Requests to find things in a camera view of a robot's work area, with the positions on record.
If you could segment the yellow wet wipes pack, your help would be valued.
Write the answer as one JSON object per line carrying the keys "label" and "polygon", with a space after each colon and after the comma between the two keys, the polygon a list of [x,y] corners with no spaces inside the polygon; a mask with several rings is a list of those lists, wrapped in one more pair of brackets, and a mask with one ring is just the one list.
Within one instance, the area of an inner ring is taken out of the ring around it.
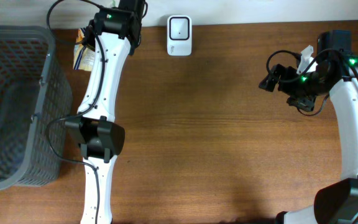
{"label": "yellow wet wipes pack", "polygon": [[73,69],[92,71],[94,64],[94,50],[84,45],[75,45],[73,50]]}

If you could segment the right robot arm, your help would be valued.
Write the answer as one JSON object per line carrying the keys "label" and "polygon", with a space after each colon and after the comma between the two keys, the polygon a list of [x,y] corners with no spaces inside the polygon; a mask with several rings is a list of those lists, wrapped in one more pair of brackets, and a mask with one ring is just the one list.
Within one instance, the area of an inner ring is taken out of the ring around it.
{"label": "right robot arm", "polygon": [[301,210],[280,212],[275,223],[358,223],[358,55],[348,30],[331,30],[294,55],[295,67],[267,65],[259,83],[265,91],[287,95],[287,104],[304,116],[319,114],[317,97],[331,101],[341,142],[341,178],[318,191]]}

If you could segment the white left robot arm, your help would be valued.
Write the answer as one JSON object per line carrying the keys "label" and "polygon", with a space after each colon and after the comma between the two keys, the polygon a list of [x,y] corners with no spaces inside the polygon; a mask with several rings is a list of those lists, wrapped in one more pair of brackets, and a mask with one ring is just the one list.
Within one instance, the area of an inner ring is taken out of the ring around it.
{"label": "white left robot arm", "polygon": [[125,141],[124,128],[115,122],[117,91],[126,59],[140,45],[147,11],[145,0],[120,1],[116,7],[102,7],[86,28],[94,63],[77,114],[65,121],[85,167],[81,223],[112,223],[112,174]]}

